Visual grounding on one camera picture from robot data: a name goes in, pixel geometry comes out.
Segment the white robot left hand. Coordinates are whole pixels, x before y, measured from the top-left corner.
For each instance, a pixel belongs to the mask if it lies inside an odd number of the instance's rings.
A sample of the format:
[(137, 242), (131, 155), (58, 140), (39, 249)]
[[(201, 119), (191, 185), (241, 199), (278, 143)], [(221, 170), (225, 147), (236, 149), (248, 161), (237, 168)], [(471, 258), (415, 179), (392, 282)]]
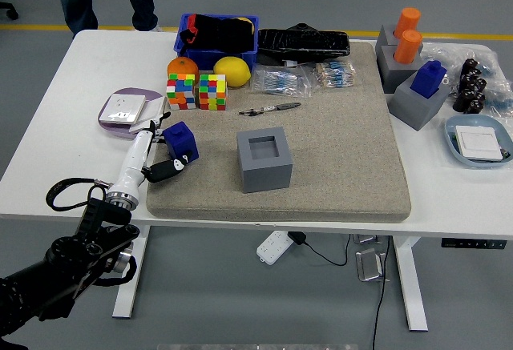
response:
[(139, 186), (147, 179), (158, 183), (178, 175), (190, 163), (192, 151), (188, 150), (171, 160), (146, 166), (154, 139), (161, 136), (160, 125), (151, 120), (149, 126), (135, 137), (123, 161), (119, 178), (107, 190), (106, 201), (132, 210), (139, 204)]

